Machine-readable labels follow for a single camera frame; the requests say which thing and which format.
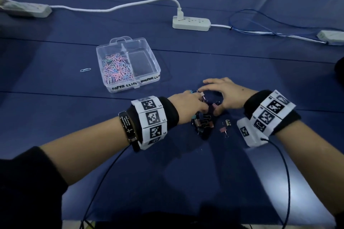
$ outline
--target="blue tablecloth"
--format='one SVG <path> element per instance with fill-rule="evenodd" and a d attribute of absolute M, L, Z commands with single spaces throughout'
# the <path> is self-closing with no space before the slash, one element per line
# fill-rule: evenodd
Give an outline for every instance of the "blue tablecloth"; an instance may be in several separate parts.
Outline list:
<path fill-rule="evenodd" d="M 101 9 L 141 0 L 17 1 Z M 209 18 L 214 24 L 228 24 L 233 11 L 255 8 L 292 24 L 344 28 L 337 12 L 342 5 L 333 0 L 178 1 L 186 16 Z M 334 63 L 343 56 L 341 47 L 215 27 L 208 32 L 176 30 L 171 26 L 175 14 L 172 2 L 161 1 L 111 13 L 57 9 L 45 19 L 11 18 L 0 26 L 0 157 L 14 157 L 112 118 L 131 99 L 169 96 L 196 89 L 205 78 L 224 76 L 256 90 L 277 89 L 297 105 L 306 124 L 344 152 L 344 90 L 333 73 Z M 277 25 L 252 13 L 234 19 L 241 18 L 279 32 L 312 32 Z M 254 27 L 242 21 L 236 24 Z M 107 92 L 95 47 L 119 36 L 147 39 L 161 67 L 159 82 L 117 94 Z M 80 73 L 84 68 L 92 70 Z M 235 127 L 242 116 L 242 110 L 223 116 L 233 123 L 228 139 L 217 131 L 221 121 L 206 142 L 190 125 L 183 125 L 147 151 L 126 152 L 105 179 L 90 219 L 116 221 L 159 210 L 211 214 L 214 219 L 236 218 L 242 223 L 284 220 L 288 187 L 282 159 L 271 145 L 245 146 Z M 64 219 L 82 218 L 112 160 L 68 189 L 63 196 Z M 289 157 L 287 163 L 290 223 L 333 225 L 333 217 Z"/>

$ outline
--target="black sleeve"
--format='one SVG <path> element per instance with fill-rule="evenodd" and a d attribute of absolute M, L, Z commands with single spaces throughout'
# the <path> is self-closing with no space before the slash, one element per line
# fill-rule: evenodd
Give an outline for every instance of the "black sleeve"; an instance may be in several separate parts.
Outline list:
<path fill-rule="evenodd" d="M 344 228 L 344 212 L 337 214 L 335 218 L 337 224 L 336 228 Z"/>
<path fill-rule="evenodd" d="M 68 185 L 54 164 L 33 147 L 0 160 L 0 221 L 3 228 L 61 228 L 61 201 Z"/>

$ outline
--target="forearm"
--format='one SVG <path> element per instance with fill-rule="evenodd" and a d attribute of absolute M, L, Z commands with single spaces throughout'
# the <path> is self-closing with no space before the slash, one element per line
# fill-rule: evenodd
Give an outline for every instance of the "forearm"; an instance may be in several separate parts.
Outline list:
<path fill-rule="evenodd" d="M 68 185 L 72 185 L 128 146 L 119 117 L 76 131 L 41 146 Z"/>
<path fill-rule="evenodd" d="M 325 207 L 344 211 L 344 155 L 301 121 L 276 136 Z"/>

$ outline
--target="box handle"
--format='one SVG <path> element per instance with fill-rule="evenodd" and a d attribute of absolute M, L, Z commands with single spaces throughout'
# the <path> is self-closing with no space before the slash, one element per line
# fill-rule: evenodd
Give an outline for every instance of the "box handle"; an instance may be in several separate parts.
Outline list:
<path fill-rule="evenodd" d="M 129 36 L 122 36 L 122 37 L 117 37 L 117 38 L 111 39 L 110 43 L 117 43 L 120 40 L 130 41 L 132 39 Z"/>

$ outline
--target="clear plastic box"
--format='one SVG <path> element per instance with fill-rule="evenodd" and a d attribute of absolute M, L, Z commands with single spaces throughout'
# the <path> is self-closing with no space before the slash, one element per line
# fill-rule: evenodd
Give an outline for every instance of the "clear plastic box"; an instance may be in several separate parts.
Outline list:
<path fill-rule="evenodd" d="M 146 39 L 123 36 L 97 46 L 103 83 L 109 92 L 121 92 L 160 79 L 157 63 Z"/>

